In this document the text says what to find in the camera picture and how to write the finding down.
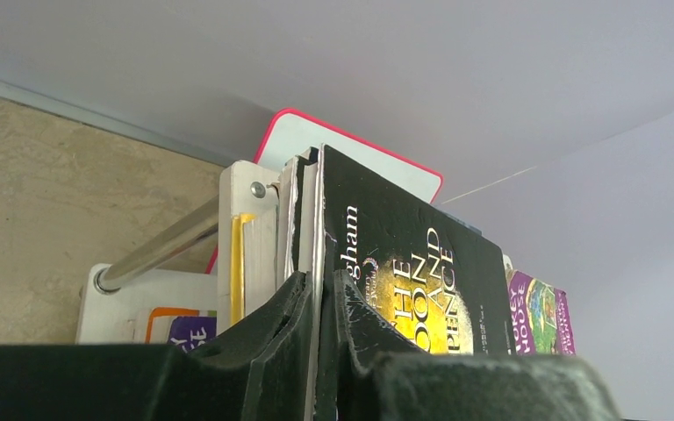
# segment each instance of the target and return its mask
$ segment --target metal rod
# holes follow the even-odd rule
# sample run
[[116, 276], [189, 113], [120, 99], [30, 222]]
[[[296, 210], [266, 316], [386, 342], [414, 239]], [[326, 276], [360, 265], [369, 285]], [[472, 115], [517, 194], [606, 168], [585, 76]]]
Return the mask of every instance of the metal rod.
[[99, 272], [94, 284], [103, 293], [115, 292], [218, 231], [219, 197], [215, 196], [125, 258]]

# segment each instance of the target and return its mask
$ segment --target beige floor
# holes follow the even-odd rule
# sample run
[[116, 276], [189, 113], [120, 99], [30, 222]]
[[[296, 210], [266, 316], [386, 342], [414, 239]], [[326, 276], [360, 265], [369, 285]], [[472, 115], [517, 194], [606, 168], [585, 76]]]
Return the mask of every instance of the beige floor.
[[[0, 99], [0, 343], [68, 343], [92, 265], [218, 193], [221, 168]], [[213, 244], [172, 263], [202, 272]]]

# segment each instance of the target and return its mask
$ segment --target yellow circle on book cover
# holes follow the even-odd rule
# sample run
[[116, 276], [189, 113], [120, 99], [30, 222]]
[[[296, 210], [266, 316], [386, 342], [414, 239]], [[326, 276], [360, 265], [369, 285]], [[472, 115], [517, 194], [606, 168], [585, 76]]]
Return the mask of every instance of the yellow circle on book cover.
[[452, 268], [410, 271], [399, 259], [379, 265], [371, 258], [363, 267], [366, 300], [411, 342], [429, 353], [474, 353], [471, 317]]

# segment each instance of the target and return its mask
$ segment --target purple book cover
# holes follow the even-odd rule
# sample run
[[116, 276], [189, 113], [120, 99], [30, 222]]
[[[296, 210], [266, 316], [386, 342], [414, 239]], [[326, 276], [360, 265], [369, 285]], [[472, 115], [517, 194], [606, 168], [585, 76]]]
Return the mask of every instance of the purple book cover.
[[216, 318], [210, 316], [179, 316], [169, 327], [168, 344], [188, 353], [216, 337]]
[[575, 353], [564, 291], [516, 271], [508, 285], [518, 355]]

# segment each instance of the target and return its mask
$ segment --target red border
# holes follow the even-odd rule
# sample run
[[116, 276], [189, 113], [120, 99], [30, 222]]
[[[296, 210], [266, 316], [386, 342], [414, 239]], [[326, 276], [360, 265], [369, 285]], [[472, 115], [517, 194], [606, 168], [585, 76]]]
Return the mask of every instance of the red border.
[[[295, 108], [284, 108], [284, 109], [278, 111], [275, 114], [275, 116], [273, 116], [273, 118], [269, 121], [268, 130], [265, 132], [265, 135], [262, 138], [262, 143], [260, 144], [260, 148], [257, 149], [257, 154], [255, 155], [255, 158], [252, 160], [252, 162], [254, 162], [255, 164], [258, 164], [260, 162], [260, 158], [262, 157], [262, 153], [264, 153], [264, 151], [265, 151], [265, 146], [267, 146], [267, 142], [269, 140], [269, 135], [272, 133], [273, 129], [275, 128], [275, 124], [277, 123], [277, 120], [279, 120], [280, 117], [282, 117], [286, 114], [293, 114], [294, 116], [299, 116], [301, 118], [309, 120], [312, 123], [315, 123], [317, 125], [325, 127], [326, 129], [329, 129], [333, 132], [337, 132], [337, 133], [341, 134], [342, 136], [345, 136], [347, 138], [351, 138], [352, 140], [360, 142], [360, 143], [364, 144], [365, 146], [372, 147], [372, 148], [376, 149], [378, 152], [386, 153], [387, 155], [392, 156], [392, 157], [394, 157], [398, 160], [404, 161], [407, 164], [414, 165], [415, 167], [417, 167], [419, 169], [422, 169], [423, 171], [427, 171], [428, 173], [430, 173], [432, 175], [437, 175], [438, 178], [441, 179], [441, 185], [438, 186], [438, 189], [435, 191], [435, 194], [433, 195], [433, 198], [430, 200], [430, 203], [435, 201], [435, 198], [438, 196], [438, 193], [443, 188], [443, 183], [445, 182], [445, 180], [443, 179], [443, 174], [439, 173], [438, 171], [435, 171], [434, 169], [430, 169], [428, 167], [425, 167], [422, 164], [418, 164], [415, 161], [408, 160], [404, 156], [402, 156], [398, 153], [392, 152], [392, 151], [386, 149], [385, 147], [376, 145], [374, 143], [370, 143], [366, 139], [361, 139], [361, 138], [355, 136], [352, 133], [345, 132], [344, 130], [342, 130], [339, 127], [335, 127], [334, 125], [330, 125], [329, 123], [327, 123], [325, 121], [319, 120], [318, 118], [310, 116], [310, 115], [308, 115], [308, 114], [306, 114], [306, 113], [304, 113], [300, 110], [296, 110]], [[213, 256], [211, 256], [211, 261], [208, 262], [208, 268], [205, 270], [205, 272], [207, 274], [209, 274], [213, 270], [213, 265], [216, 263], [216, 259], [218, 258], [218, 256], [219, 256], [219, 248], [216, 246], [216, 249], [213, 251]]]

